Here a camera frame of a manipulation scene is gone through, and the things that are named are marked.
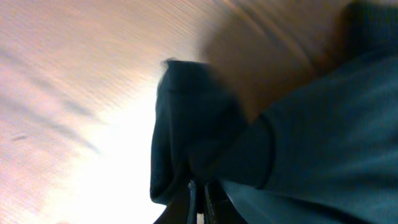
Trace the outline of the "black t-shirt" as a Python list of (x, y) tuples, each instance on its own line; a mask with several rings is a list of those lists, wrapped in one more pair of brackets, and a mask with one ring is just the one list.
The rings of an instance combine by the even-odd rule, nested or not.
[(397, 8), (348, 6), (353, 58), (249, 124), (205, 63), (168, 60), (150, 197), (219, 182), (247, 223), (397, 222)]

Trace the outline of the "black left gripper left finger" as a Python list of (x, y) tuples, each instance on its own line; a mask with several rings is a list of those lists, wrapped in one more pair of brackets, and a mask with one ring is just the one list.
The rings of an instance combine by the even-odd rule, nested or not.
[(194, 180), (171, 199), (154, 224), (197, 224), (197, 185)]

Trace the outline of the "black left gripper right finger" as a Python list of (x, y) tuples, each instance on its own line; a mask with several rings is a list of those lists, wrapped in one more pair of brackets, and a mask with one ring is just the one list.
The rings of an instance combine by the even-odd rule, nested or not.
[(248, 224), (238, 213), (219, 182), (205, 185), (205, 224)]

